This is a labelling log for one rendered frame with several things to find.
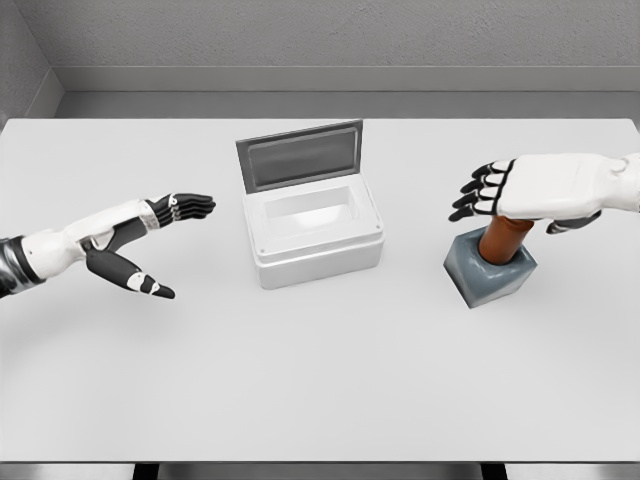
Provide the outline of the white rectangular box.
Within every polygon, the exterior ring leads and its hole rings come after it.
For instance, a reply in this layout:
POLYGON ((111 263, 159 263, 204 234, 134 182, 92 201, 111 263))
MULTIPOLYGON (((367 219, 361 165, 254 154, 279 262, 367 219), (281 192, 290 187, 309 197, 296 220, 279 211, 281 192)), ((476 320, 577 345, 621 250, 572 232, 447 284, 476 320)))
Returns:
POLYGON ((259 284, 300 284, 378 265, 383 223, 360 174, 244 197, 259 284))

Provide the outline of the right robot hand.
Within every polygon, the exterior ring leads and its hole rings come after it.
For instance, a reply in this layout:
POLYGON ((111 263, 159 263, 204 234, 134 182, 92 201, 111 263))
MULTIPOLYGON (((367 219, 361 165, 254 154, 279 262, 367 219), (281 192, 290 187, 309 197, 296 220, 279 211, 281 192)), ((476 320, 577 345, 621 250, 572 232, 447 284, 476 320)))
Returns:
POLYGON ((550 219, 549 234, 582 228, 601 215, 628 163, 598 154, 529 154, 494 161, 471 174, 448 220, 502 216, 550 219))

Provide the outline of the grey hinged box lid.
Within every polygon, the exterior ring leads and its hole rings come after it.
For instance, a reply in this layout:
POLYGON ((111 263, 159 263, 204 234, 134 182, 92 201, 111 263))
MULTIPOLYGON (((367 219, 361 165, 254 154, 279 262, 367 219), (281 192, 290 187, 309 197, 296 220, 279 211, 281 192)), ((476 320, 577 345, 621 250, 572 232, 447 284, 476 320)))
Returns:
POLYGON ((364 122, 322 125, 238 140, 247 194, 357 174, 364 122))

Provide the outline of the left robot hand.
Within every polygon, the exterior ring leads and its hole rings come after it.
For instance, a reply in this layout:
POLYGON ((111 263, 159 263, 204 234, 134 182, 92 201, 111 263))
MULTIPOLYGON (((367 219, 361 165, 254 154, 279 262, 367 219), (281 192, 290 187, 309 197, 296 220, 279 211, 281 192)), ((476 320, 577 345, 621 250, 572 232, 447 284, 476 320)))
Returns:
POLYGON ((170 193, 110 207, 72 223, 64 234, 79 245, 88 270, 98 277, 129 291, 173 299, 171 288, 119 255, 118 250, 172 223, 204 219, 215 207, 208 195, 170 193))

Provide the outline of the stamp with brown handle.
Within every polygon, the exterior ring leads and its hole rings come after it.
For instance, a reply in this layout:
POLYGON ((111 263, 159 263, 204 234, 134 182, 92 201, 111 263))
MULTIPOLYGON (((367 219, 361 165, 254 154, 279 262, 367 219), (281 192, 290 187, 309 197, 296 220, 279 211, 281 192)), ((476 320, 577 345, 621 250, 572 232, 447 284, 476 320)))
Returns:
POLYGON ((454 238, 444 268, 468 307, 519 290, 537 267, 523 246, 533 226, 531 220, 495 216, 488 226, 454 238))

